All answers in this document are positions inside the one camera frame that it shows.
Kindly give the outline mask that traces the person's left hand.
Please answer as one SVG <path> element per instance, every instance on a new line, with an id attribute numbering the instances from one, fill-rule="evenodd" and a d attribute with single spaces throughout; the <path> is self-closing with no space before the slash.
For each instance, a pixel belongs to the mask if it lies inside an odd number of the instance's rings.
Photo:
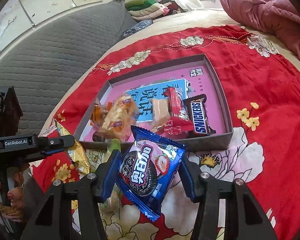
<path id="1" fill-rule="evenodd" d="M 29 163 L 23 164 L 20 169 L 14 173 L 14 186 L 7 192 L 7 198 L 10 200 L 11 207 L 1 207 L 0 215 L 3 218 L 14 222 L 21 222 L 23 220 L 23 208 L 25 207 L 24 194 L 22 185 L 24 184 L 23 172 L 29 168 Z"/>

